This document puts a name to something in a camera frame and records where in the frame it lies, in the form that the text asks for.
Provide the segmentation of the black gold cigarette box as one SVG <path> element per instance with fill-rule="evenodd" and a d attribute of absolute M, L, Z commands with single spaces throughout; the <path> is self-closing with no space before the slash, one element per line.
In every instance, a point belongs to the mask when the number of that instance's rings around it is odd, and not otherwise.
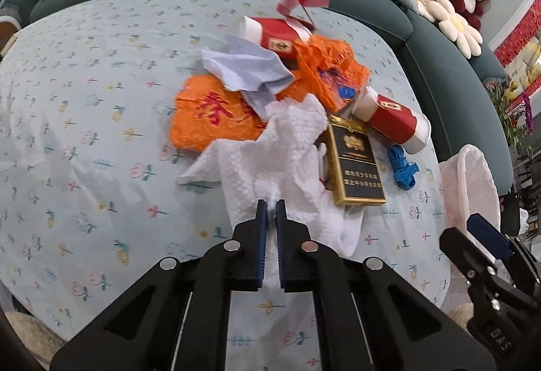
<path fill-rule="evenodd" d="M 330 115 L 326 146 L 336 205 L 381 206 L 386 203 L 371 142 L 361 124 Z"/>

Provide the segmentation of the red white paper cup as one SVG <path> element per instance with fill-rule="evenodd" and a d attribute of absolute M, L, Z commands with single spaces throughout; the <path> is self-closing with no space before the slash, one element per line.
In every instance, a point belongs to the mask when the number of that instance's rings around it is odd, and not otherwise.
<path fill-rule="evenodd" d="M 424 114 L 379 94 L 369 85 L 359 92 L 352 115 L 411 155 L 421 152 L 431 137 L 431 124 Z"/>
<path fill-rule="evenodd" d="M 233 24 L 232 33 L 275 52 L 282 59 L 295 59 L 295 42 L 307 43 L 313 27 L 294 18 L 255 18 L 242 16 Z"/>

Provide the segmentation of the white paper towel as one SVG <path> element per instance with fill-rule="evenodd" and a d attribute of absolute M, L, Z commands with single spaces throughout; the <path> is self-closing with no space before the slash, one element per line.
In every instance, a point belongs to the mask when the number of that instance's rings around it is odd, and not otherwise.
<path fill-rule="evenodd" d="M 337 206 L 320 181 L 324 150 L 315 146 L 327 129 L 326 110 L 312 94 L 298 102 L 275 101 L 256 140 L 215 140 L 178 178 L 178 184 L 220 184 L 229 221 L 250 218 L 258 200 L 275 208 L 285 200 L 292 220 L 309 227 L 312 238 L 352 256 L 359 241 L 363 209 Z"/>

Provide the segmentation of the orange plastic bag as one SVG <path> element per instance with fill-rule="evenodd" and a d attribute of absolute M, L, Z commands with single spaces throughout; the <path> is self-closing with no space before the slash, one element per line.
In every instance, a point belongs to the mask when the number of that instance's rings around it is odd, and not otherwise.
<path fill-rule="evenodd" d="M 188 78 L 175 96 L 169 139 L 181 150 L 203 151 L 214 140 L 256 140 L 266 124 L 241 93 L 226 90 L 218 78 Z"/>

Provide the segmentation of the orange wrapper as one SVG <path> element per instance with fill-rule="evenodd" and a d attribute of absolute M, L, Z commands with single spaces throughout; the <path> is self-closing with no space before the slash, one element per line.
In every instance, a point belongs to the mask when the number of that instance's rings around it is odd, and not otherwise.
<path fill-rule="evenodd" d="M 293 82 L 277 99 L 303 101 L 313 94 L 328 113 L 336 114 L 367 84 L 371 71 L 357 62 L 351 46 L 342 40 L 312 35 L 307 43 L 293 43 L 296 68 Z"/>

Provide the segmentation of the light blue paper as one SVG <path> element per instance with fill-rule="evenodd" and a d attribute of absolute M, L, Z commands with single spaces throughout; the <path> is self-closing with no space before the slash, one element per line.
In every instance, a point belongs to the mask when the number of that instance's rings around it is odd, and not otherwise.
<path fill-rule="evenodd" d="M 226 36 L 226 42 L 225 51 L 202 49 L 203 68 L 218 78 L 225 90 L 241 93 L 249 107 L 267 122 L 267 106 L 295 77 L 275 52 L 232 34 Z"/>

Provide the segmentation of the red paper box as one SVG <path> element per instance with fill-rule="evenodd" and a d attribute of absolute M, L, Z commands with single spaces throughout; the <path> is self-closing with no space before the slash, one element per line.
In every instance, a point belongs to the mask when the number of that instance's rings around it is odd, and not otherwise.
<path fill-rule="evenodd" d="M 309 21 L 312 22 L 312 18 L 308 13 L 307 8 L 327 8 L 329 3 L 330 0 L 280 0 L 276 7 L 276 12 L 282 15 L 282 17 L 291 18 L 292 11 L 300 7 L 304 10 Z"/>

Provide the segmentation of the potted flowers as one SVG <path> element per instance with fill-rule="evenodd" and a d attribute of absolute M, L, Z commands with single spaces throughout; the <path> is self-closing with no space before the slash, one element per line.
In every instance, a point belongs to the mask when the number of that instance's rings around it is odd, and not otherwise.
<path fill-rule="evenodd" d="M 511 108 L 508 97 L 509 80 L 495 79 L 485 84 L 492 105 L 501 122 L 503 133 L 510 148 L 528 158 L 534 156 L 530 137 L 534 133 L 534 117 L 529 96 L 516 108 Z"/>

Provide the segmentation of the dark green sectional sofa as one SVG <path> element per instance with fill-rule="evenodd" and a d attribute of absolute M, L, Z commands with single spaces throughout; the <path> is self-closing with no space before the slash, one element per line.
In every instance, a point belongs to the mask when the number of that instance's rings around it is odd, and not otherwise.
<path fill-rule="evenodd" d="M 6 0 L 24 24 L 87 0 Z M 492 172 L 497 191 L 510 190 L 514 174 L 501 122 L 484 87 L 504 78 L 496 56 L 483 47 L 466 58 L 424 17 L 394 0 L 330 0 L 332 11 L 367 25 L 390 45 L 403 67 L 421 109 L 432 125 L 439 159 L 467 144 L 478 147 Z"/>

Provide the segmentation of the floral light blue tablecloth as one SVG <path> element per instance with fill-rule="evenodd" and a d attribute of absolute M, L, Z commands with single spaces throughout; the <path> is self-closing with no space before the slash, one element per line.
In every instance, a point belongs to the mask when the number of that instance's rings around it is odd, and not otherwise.
<path fill-rule="evenodd" d="M 219 183 L 180 185 L 200 155 L 171 145 L 174 98 L 242 16 L 278 0 L 92 0 L 37 21 L 1 62 L 1 280 L 71 339 L 164 256 L 188 261 L 231 237 Z M 352 256 L 377 256 L 434 304 L 450 266 L 438 159 L 363 209 Z"/>

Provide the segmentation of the brown round stool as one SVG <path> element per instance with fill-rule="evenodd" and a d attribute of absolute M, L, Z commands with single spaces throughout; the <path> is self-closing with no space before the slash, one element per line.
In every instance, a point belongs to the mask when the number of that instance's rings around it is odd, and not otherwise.
<path fill-rule="evenodd" d="M 7 14 L 0 17 L 0 51 L 20 29 L 20 23 L 16 18 Z"/>

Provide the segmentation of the red decorated wall panel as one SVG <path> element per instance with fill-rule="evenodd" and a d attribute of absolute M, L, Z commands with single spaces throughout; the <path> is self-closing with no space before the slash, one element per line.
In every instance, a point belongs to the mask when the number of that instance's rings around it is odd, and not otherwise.
<path fill-rule="evenodd" d="M 540 0 L 534 0 L 495 54 L 509 79 L 508 108 L 515 109 L 524 96 L 540 89 Z"/>

